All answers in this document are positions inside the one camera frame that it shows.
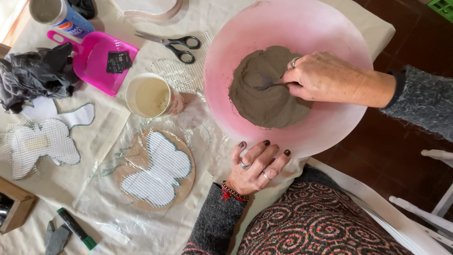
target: scissors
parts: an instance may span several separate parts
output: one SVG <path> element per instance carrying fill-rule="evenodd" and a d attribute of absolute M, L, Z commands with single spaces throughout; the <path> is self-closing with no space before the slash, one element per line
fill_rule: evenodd
<path fill-rule="evenodd" d="M 181 44 L 186 46 L 189 49 L 199 49 L 201 47 L 201 42 L 198 40 L 197 37 L 195 36 L 185 36 L 179 39 L 163 39 L 157 36 L 154 36 L 152 34 L 148 34 L 143 31 L 136 31 L 135 34 L 138 37 L 141 37 L 146 40 L 150 40 L 156 43 L 160 43 L 165 45 L 168 49 L 173 51 L 173 53 L 176 55 L 176 57 L 179 59 L 179 61 L 183 62 L 184 64 L 193 64 L 195 62 L 195 57 L 192 55 L 192 53 L 185 51 L 185 50 L 177 50 L 175 47 L 172 46 L 172 44 Z M 187 44 L 188 40 L 195 40 L 197 42 L 197 45 L 195 46 L 190 46 Z"/>

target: cement mixture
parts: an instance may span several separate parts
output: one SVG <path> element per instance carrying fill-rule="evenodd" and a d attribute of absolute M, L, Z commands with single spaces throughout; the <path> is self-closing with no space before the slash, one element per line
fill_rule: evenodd
<path fill-rule="evenodd" d="M 284 86 L 256 90 L 269 82 L 280 83 L 287 64 L 299 54 L 282 46 L 271 46 L 247 55 L 233 74 L 229 97 L 239 114 L 264 128 L 285 128 L 304 118 L 313 104 L 291 96 Z"/>

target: black card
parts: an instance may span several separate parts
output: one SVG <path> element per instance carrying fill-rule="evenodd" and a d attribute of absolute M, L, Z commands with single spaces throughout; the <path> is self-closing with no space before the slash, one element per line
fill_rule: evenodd
<path fill-rule="evenodd" d="M 110 51 L 107 59 L 107 72 L 122 74 L 124 70 L 132 67 L 129 52 Z"/>

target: woman's left hand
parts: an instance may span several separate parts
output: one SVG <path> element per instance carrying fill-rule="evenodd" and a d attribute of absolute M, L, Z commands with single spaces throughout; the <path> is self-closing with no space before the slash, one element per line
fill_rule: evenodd
<path fill-rule="evenodd" d="M 240 142 L 234 147 L 231 153 L 233 169 L 225 183 L 227 187 L 242 196 L 263 189 L 291 159 L 289 150 L 285 150 L 275 159 L 280 147 L 277 144 L 271 145 L 269 140 L 256 144 L 244 157 L 241 157 L 240 154 L 246 148 L 246 142 Z M 243 169 L 241 162 L 248 167 Z"/>

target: black scissor handle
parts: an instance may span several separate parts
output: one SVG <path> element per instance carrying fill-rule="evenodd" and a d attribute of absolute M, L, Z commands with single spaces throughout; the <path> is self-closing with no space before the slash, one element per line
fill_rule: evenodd
<path fill-rule="evenodd" d="M 171 45 L 166 45 L 168 49 L 173 51 L 173 53 L 176 55 L 176 57 L 179 59 L 179 61 L 183 62 L 184 64 L 193 64 L 195 62 L 195 57 L 192 55 L 192 53 L 185 51 L 185 50 L 177 50 L 175 47 Z M 184 61 L 183 56 L 184 55 L 189 55 L 190 60 L 189 61 Z"/>
<path fill-rule="evenodd" d="M 197 41 L 197 45 L 195 45 L 195 46 L 189 46 L 189 45 L 187 44 L 187 41 L 188 41 L 189 39 L 194 39 L 195 41 Z M 186 46 L 186 47 L 189 48 L 189 49 L 199 49 L 199 48 L 201 47 L 201 42 L 200 42 L 200 40 L 198 40 L 197 37 L 191 36 L 191 35 L 190 35 L 190 36 L 184 36 L 184 37 L 179 38 L 179 39 L 169 39 L 169 41 L 170 41 L 170 44 L 181 44 L 181 45 Z"/>

